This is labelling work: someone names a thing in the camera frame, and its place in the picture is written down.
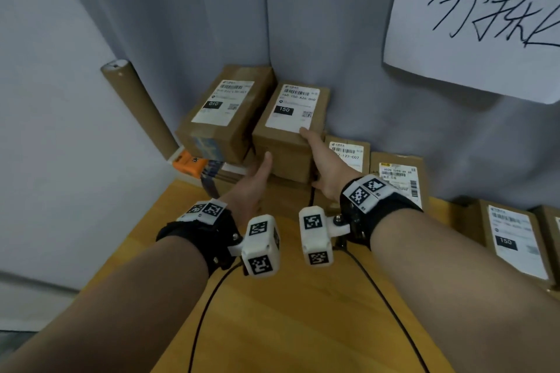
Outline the grey curtain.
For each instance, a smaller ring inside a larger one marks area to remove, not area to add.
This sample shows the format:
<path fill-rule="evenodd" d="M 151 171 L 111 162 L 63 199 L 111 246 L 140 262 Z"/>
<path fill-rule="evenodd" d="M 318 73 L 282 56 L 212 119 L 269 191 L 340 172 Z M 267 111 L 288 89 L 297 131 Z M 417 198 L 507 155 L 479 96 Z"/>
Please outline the grey curtain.
<path fill-rule="evenodd" d="M 80 0 L 175 131 L 222 67 L 272 65 L 329 87 L 329 132 L 417 155 L 432 195 L 560 208 L 560 101 L 443 84 L 382 65 L 393 0 Z"/>

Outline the orange plastic object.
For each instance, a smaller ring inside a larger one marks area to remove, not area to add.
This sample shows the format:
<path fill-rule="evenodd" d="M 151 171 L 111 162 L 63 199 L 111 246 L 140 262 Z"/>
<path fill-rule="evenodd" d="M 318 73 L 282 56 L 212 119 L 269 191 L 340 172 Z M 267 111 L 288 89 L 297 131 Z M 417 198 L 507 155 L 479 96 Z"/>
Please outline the orange plastic object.
<path fill-rule="evenodd" d="M 208 162 L 208 159 L 192 156 L 184 149 L 181 149 L 177 154 L 173 155 L 171 160 L 172 166 L 178 172 L 195 179 L 200 179 L 200 176 L 206 168 Z"/>

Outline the cardboard box yellow-marked label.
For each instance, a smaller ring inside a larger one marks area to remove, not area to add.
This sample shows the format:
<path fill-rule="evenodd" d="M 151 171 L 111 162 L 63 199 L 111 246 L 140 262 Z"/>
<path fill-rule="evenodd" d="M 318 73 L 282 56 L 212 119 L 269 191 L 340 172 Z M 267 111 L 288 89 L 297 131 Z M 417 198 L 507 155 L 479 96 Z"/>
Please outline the cardboard box yellow-marked label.
<path fill-rule="evenodd" d="M 422 157 L 373 151 L 370 173 L 389 182 L 424 212 L 429 211 L 430 185 Z"/>

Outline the large labelled cardboard box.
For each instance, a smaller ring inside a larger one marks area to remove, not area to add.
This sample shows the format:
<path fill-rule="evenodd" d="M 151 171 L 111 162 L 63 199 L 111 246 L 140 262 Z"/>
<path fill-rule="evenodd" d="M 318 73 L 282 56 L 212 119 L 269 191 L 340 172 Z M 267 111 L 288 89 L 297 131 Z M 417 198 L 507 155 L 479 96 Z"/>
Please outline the large labelled cardboard box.
<path fill-rule="evenodd" d="M 277 85 L 271 66 L 226 65 L 175 134 L 194 157 L 241 164 Z"/>

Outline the taped flat cardboard parcel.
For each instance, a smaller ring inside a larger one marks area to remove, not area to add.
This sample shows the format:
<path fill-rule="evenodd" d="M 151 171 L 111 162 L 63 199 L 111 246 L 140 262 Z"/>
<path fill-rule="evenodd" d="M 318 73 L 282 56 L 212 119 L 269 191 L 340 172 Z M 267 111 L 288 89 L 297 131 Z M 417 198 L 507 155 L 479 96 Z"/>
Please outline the taped flat cardboard parcel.
<path fill-rule="evenodd" d="M 249 152 L 242 164 L 209 161 L 200 176 L 203 188 L 212 197 L 222 196 L 246 175 L 253 158 L 253 153 Z M 287 193 L 286 198 L 302 200 L 304 205 L 309 204 L 313 193 L 310 184 L 279 178 L 273 174 L 268 178 L 267 191 L 272 192 L 278 198 L 280 193 Z"/>

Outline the cardboard box long white label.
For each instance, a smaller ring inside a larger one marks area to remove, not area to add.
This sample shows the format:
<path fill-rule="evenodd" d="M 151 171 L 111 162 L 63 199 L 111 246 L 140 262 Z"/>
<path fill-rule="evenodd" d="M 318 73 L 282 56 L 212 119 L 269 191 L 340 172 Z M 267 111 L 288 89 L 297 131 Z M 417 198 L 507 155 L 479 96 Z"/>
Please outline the cardboard box long white label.
<path fill-rule="evenodd" d="M 556 286 L 535 214 L 486 200 L 464 207 L 458 230 L 479 243 L 544 290 Z"/>

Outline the person's right hand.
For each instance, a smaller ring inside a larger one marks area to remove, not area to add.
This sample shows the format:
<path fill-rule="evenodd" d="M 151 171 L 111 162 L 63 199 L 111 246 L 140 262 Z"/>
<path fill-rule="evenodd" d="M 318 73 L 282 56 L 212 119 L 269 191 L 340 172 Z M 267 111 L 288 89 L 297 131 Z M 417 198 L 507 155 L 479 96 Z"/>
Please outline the person's right hand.
<path fill-rule="evenodd" d="M 340 195 L 348 183 L 363 177 L 362 173 L 349 167 L 326 143 L 322 151 L 312 151 L 312 157 L 319 175 L 312 186 L 335 202 L 340 201 Z"/>

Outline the person's right forearm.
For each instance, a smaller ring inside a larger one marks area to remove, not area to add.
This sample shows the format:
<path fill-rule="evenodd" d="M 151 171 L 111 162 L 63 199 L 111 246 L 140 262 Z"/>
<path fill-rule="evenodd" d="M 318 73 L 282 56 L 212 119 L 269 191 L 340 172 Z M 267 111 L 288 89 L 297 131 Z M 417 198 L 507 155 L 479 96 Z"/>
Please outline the person's right forearm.
<path fill-rule="evenodd" d="M 498 256 L 412 209 L 370 246 L 457 373 L 560 373 L 560 301 Z"/>

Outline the plain brown cardboard box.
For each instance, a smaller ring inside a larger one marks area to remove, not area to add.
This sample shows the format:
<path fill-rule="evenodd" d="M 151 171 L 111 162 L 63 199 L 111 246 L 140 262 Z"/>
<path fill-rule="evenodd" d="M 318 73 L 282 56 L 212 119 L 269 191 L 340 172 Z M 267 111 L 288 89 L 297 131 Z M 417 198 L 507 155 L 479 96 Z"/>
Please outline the plain brown cardboard box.
<path fill-rule="evenodd" d="M 560 208 L 540 205 L 530 210 L 539 222 L 542 238 L 549 251 L 549 257 L 560 260 Z"/>

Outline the person's left hand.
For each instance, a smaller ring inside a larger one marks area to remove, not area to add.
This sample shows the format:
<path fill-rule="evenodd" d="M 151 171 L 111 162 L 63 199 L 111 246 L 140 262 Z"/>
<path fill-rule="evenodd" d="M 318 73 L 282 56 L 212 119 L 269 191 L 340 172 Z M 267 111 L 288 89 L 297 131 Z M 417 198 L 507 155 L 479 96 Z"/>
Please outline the person's left hand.
<path fill-rule="evenodd" d="M 255 159 L 244 178 L 221 198 L 222 201 L 226 202 L 238 226 L 244 226 L 256 216 L 258 206 L 265 193 L 267 183 L 266 185 L 259 185 L 256 182 L 256 171 L 262 160 L 263 157 L 262 159 Z"/>

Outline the brown cardboard tube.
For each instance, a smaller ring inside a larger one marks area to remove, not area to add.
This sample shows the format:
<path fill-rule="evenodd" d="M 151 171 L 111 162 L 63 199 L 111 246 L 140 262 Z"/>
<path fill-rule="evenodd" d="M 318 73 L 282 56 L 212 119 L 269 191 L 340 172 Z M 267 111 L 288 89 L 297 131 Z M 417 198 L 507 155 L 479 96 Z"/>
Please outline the brown cardboard tube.
<path fill-rule="evenodd" d="M 132 63 L 115 59 L 100 71 L 164 159 L 171 158 L 179 145 Z"/>

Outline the white handwritten paper sign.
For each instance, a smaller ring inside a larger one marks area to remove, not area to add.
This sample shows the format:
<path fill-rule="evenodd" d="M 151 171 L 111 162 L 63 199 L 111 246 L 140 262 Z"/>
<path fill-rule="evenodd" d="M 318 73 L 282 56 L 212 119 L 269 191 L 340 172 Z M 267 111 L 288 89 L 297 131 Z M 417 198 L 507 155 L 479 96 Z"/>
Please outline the white handwritten paper sign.
<path fill-rule="evenodd" d="M 383 61 L 526 101 L 560 101 L 560 0 L 394 0 Z"/>

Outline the small labelled cardboard box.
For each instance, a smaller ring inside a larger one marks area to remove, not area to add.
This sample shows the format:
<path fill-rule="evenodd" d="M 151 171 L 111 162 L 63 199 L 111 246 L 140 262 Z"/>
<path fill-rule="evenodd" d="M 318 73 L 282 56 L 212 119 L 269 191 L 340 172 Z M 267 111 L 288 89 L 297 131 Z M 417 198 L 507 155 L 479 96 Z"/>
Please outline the small labelled cardboard box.
<path fill-rule="evenodd" d="M 312 151 L 300 128 L 321 134 L 326 124 L 330 89 L 280 81 L 251 135 L 255 155 L 273 157 L 272 174 L 308 184 Z"/>

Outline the person's left forearm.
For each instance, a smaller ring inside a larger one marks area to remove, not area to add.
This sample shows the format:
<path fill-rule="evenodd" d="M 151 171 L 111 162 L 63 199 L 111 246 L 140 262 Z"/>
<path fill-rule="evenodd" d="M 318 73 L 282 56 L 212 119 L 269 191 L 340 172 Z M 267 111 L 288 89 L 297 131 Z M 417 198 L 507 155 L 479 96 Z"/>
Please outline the person's left forearm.
<path fill-rule="evenodd" d="M 80 294 L 0 373 L 150 373 L 208 278 L 191 242 L 166 237 Z"/>

